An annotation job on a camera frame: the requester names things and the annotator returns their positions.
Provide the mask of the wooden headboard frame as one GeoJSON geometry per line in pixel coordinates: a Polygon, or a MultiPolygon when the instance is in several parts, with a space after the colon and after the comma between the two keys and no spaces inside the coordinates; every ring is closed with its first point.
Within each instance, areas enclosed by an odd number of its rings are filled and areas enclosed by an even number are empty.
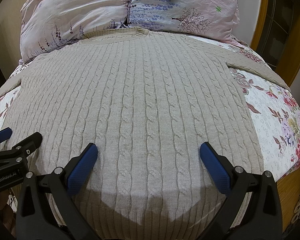
{"type": "Polygon", "coordinates": [[[300,70],[300,2],[261,0],[250,46],[291,86],[300,70]]]}

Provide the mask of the beige cable-knit sweater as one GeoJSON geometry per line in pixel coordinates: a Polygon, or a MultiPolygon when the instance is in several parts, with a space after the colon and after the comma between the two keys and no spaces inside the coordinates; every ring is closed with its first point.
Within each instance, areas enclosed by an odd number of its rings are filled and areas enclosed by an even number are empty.
{"type": "Polygon", "coordinates": [[[202,143],[248,172],[264,171],[230,67],[286,86],[269,67],[187,35],[90,33],[37,56],[2,86],[20,90],[0,150],[41,133],[28,163],[46,174],[93,142],[98,160],[75,203],[102,238],[195,239],[225,198],[199,158],[202,143]]]}

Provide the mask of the pink floral pillow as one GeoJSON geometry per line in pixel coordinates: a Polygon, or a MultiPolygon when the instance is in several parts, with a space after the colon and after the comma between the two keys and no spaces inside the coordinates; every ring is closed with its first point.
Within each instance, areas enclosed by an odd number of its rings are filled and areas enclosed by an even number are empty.
{"type": "Polygon", "coordinates": [[[90,32],[141,27],[234,43],[238,0],[27,0],[20,53],[29,62],[90,32]]]}

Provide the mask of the floral bed sheet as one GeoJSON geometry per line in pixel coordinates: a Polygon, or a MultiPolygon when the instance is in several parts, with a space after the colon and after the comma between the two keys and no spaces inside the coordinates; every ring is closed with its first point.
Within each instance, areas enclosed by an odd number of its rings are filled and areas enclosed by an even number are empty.
{"type": "MultiPolygon", "coordinates": [[[[237,47],[208,38],[189,37],[238,53],[270,68],[243,41],[238,40],[241,46],[237,47]]],[[[242,89],[250,110],[265,169],[272,172],[276,180],[297,170],[300,167],[300,107],[291,92],[245,70],[230,68],[230,73],[242,89]]],[[[0,130],[19,90],[20,86],[0,97],[0,130]]]]}

